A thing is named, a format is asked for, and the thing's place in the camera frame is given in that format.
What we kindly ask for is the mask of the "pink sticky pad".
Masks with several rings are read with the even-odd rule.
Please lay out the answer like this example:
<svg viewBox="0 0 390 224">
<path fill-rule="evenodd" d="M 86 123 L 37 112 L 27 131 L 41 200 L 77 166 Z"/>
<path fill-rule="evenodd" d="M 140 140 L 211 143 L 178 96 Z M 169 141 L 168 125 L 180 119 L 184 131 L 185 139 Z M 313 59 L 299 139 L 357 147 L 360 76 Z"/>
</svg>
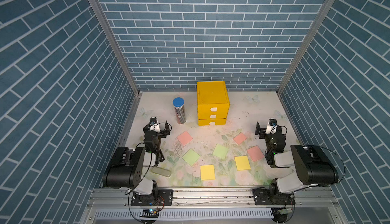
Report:
<svg viewBox="0 0 390 224">
<path fill-rule="evenodd" d="M 242 144 L 247 139 L 247 136 L 244 133 L 239 133 L 233 138 L 233 140 L 238 144 Z"/>
<path fill-rule="evenodd" d="M 257 162 L 265 157 L 258 146 L 253 146 L 247 149 L 247 153 L 253 162 Z"/>
<path fill-rule="evenodd" d="M 186 146 L 188 143 L 190 143 L 193 140 L 193 138 L 187 131 L 178 135 L 177 139 L 183 146 Z"/>
</svg>

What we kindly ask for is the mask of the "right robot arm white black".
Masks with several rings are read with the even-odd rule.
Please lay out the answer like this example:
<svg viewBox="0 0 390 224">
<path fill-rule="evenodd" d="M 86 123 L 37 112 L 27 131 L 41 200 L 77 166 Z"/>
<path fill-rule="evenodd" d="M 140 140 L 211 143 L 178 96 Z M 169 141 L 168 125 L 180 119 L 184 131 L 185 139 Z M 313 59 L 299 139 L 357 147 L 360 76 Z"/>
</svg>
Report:
<svg viewBox="0 0 390 224">
<path fill-rule="evenodd" d="M 292 199 L 296 191 L 341 181 L 336 167 L 324 152 L 325 148 L 295 144 L 289 151 L 285 150 L 287 133 L 283 132 L 284 128 L 274 118 L 269 119 L 264 128 L 256 124 L 255 135 L 266 144 L 264 156 L 267 164 L 272 168 L 294 168 L 289 175 L 273 179 L 268 189 L 258 188 L 260 194 L 275 203 L 281 198 Z"/>
</svg>

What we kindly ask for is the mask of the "yellow drawer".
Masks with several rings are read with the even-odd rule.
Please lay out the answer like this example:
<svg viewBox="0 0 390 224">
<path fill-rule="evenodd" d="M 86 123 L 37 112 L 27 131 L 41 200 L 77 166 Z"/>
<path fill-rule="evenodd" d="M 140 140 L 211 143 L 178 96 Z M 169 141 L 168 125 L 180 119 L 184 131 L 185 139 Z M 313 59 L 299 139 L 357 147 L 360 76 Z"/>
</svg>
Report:
<svg viewBox="0 0 390 224">
<path fill-rule="evenodd" d="M 199 113 L 228 113 L 229 108 L 229 103 L 198 104 Z"/>
<path fill-rule="evenodd" d="M 214 111 L 200 112 L 198 115 L 199 120 L 226 119 L 227 117 L 228 117 L 228 113 L 226 112 L 214 112 Z"/>
</svg>

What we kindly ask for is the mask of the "yellow drawer cabinet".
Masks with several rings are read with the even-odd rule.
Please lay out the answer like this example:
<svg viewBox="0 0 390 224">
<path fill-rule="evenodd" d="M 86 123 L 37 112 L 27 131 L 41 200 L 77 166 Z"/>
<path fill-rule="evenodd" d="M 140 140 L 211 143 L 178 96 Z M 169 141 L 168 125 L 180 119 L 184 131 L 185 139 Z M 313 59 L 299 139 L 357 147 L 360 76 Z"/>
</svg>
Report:
<svg viewBox="0 0 390 224">
<path fill-rule="evenodd" d="M 197 82 L 197 106 L 198 104 L 229 103 L 228 91 L 224 81 Z M 225 125 L 226 119 L 199 120 L 199 126 Z"/>
</svg>

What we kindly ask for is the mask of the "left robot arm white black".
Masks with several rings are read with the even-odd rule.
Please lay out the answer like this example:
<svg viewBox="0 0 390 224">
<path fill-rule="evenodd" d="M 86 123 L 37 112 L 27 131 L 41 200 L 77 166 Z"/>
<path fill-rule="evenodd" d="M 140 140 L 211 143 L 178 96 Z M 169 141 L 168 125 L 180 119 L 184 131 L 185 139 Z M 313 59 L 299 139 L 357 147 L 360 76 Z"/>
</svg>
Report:
<svg viewBox="0 0 390 224">
<path fill-rule="evenodd" d="M 103 174 L 103 187 L 127 188 L 138 196 L 157 197 L 157 183 L 147 179 L 143 169 L 158 166 L 165 160 L 161 140 L 170 135 L 172 126 L 168 122 L 158 123 L 150 119 L 143 128 L 144 140 L 134 149 L 118 147 Z"/>
</svg>

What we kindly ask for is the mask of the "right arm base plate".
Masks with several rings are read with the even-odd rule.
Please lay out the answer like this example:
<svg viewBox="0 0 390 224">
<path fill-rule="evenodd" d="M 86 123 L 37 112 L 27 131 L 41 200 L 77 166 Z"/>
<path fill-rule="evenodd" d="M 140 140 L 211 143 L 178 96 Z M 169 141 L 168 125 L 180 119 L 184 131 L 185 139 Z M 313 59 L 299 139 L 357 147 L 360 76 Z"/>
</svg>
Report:
<svg viewBox="0 0 390 224">
<path fill-rule="evenodd" d="M 269 190 L 265 187 L 258 187 L 252 191 L 255 205 L 295 205 L 293 194 L 280 193 L 278 190 Z"/>
</svg>

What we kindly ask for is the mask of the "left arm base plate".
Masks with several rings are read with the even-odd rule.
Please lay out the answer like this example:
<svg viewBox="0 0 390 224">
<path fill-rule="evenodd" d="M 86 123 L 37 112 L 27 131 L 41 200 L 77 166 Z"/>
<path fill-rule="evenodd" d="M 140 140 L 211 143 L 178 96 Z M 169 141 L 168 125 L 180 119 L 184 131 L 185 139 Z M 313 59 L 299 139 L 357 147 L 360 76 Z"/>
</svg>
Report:
<svg viewBox="0 0 390 224">
<path fill-rule="evenodd" d="M 135 193 L 130 199 L 131 206 L 171 206 L 173 200 L 172 189 L 156 189 L 150 195 L 141 195 Z"/>
</svg>

